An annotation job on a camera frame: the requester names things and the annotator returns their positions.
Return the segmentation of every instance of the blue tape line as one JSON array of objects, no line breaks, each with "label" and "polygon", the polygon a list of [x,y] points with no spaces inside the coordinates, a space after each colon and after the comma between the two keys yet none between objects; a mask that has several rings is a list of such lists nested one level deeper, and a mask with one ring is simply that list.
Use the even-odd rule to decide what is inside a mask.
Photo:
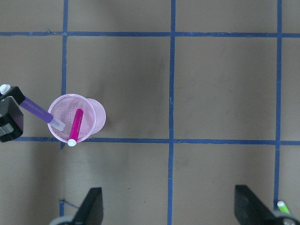
[{"label": "blue tape line", "polygon": [[19,137],[14,141],[17,142],[59,142],[54,137]]},{"label": "blue tape line", "polygon": [[169,139],[147,139],[147,138],[89,138],[83,142],[103,143],[169,143]]},{"label": "blue tape line", "polygon": [[69,1],[68,0],[64,0],[64,12],[63,12],[63,26],[62,29],[64,32],[67,32],[68,30],[68,5],[69,5]]},{"label": "blue tape line", "polygon": [[282,33],[282,0],[277,0],[277,33]]},{"label": "blue tape line", "polygon": [[290,34],[290,33],[285,33],[282,34],[283,38],[300,38],[300,34]]},{"label": "blue tape line", "polygon": [[49,32],[0,32],[0,36],[11,37],[11,36],[51,36]]},{"label": "blue tape line", "polygon": [[62,37],[61,95],[65,95],[67,89],[67,38]]},{"label": "blue tape line", "polygon": [[176,0],[171,0],[171,32],[176,31]]},{"label": "blue tape line", "polygon": [[170,32],[90,32],[69,31],[69,36],[104,36],[104,37],[169,37]]},{"label": "blue tape line", "polygon": [[276,38],[277,33],[176,32],[177,37]]},{"label": "blue tape line", "polygon": [[300,145],[300,141],[281,141],[281,145]]},{"label": "blue tape line", "polygon": [[175,139],[174,143],[190,143],[190,144],[265,144],[275,145],[277,142],[272,140],[218,140],[218,139]]},{"label": "blue tape line", "polygon": [[61,142],[61,143],[60,143],[60,150],[63,150],[63,149],[64,149],[64,147],[65,147],[65,145],[66,145],[66,143],[64,143],[64,142]]},{"label": "blue tape line", "polygon": [[173,157],[174,157],[174,71],[175,71],[176,0],[171,0],[170,81],[169,81],[169,157],[168,157],[168,216],[172,225],[173,213]]},{"label": "blue tape line", "polygon": [[[276,38],[277,33],[226,33],[226,32],[97,32],[97,31],[51,31],[51,32],[0,32],[0,37],[11,36],[96,36],[96,37],[218,37],[218,38]],[[283,38],[300,38],[300,33],[282,33]]]},{"label": "blue tape line", "polygon": [[64,201],[60,200],[60,217],[63,217],[65,214],[64,204]]},{"label": "blue tape line", "polygon": [[282,57],[282,1],[277,0],[277,85],[276,85],[276,151],[274,171],[274,204],[277,209],[279,193],[280,132],[281,132],[281,57]]},{"label": "blue tape line", "polygon": [[280,144],[276,145],[275,151],[275,173],[274,173],[274,204],[273,209],[277,209],[279,195],[279,165],[280,165]]},{"label": "blue tape line", "polygon": [[280,141],[281,121],[281,53],[282,38],[277,38],[277,82],[276,82],[276,141]]},{"label": "blue tape line", "polygon": [[[60,142],[54,137],[19,137],[16,142]],[[97,143],[161,143],[168,144],[169,139],[147,139],[147,138],[89,138],[84,142]],[[190,144],[252,144],[252,145],[276,145],[273,140],[221,140],[221,139],[174,139],[173,143]],[[300,141],[281,141],[281,145],[299,146]]]},{"label": "blue tape line", "polygon": [[173,211],[173,158],[174,158],[174,143],[169,145],[168,158],[168,216],[167,224],[172,225],[172,211]]}]

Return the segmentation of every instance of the green marker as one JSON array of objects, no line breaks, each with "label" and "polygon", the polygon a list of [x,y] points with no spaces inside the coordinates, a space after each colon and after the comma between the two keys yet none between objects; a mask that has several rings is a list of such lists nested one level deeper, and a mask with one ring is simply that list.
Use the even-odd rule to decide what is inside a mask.
[{"label": "green marker", "polygon": [[279,201],[277,203],[277,206],[281,212],[290,214],[289,209],[287,208],[287,206],[285,205],[285,203],[283,201]]}]

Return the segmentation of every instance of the pink marker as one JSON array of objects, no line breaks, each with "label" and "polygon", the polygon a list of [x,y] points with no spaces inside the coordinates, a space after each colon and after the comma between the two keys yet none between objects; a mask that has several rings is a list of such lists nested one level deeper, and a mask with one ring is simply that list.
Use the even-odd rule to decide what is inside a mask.
[{"label": "pink marker", "polygon": [[75,113],[74,120],[73,120],[73,125],[72,125],[72,128],[71,128],[71,133],[70,133],[70,136],[69,136],[69,140],[67,142],[68,146],[73,147],[77,144],[82,120],[83,120],[83,110],[82,109],[77,109],[76,113]]}]

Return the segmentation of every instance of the pink cup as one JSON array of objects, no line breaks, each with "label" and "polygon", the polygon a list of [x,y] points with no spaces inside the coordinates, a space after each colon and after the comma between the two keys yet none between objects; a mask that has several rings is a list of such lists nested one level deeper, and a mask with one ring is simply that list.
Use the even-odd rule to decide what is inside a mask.
[{"label": "pink cup", "polygon": [[90,135],[97,133],[105,124],[106,113],[98,101],[77,94],[60,96],[52,102],[48,112],[62,121],[66,127],[63,131],[59,131],[49,124],[48,127],[53,136],[61,142],[68,142],[77,109],[83,110],[78,142],[82,142]]}]

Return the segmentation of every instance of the white marker cap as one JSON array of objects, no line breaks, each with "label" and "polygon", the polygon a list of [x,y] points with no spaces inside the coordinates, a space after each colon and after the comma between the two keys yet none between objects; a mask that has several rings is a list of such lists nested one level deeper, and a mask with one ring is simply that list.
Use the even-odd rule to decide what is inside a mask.
[{"label": "white marker cap", "polygon": [[279,202],[277,203],[277,206],[278,206],[278,207],[285,206],[285,203],[284,203],[283,201],[279,201]]},{"label": "white marker cap", "polygon": [[3,84],[0,86],[0,93],[4,95],[11,88],[9,84]]},{"label": "white marker cap", "polygon": [[75,141],[74,139],[70,139],[67,142],[68,146],[73,147],[77,144],[77,141]]}]

